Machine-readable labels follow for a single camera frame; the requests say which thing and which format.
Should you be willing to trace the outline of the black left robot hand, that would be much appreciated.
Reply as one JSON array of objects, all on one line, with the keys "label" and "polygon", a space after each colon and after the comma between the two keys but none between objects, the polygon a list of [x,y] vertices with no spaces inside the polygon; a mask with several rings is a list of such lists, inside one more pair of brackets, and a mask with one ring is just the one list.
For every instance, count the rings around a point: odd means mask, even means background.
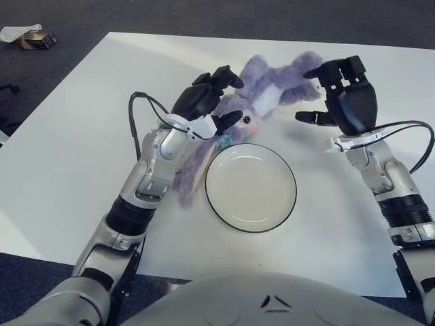
[{"label": "black left robot hand", "polygon": [[221,135],[243,116],[235,110],[221,116],[212,115],[227,87],[242,88],[242,80],[229,66],[217,68],[214,74],[203,73],[186,88],[165,118],[172,127],[188,135],[188,138],[207,140]]}]

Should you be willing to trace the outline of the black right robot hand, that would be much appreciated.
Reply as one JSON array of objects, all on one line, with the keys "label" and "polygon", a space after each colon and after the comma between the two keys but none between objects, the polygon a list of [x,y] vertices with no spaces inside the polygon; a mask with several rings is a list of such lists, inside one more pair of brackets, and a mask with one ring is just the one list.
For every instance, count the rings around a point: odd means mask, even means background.
[{"label": "black right robot hand", "polygon": [[328,110],[299,111],[296,120],[317,126],[337,126],[347,136],[373,130],[378,104],[375,89],[365,72],[359,56],[331,60],[306,72],[305,78],[317,78],[326,90]]}]

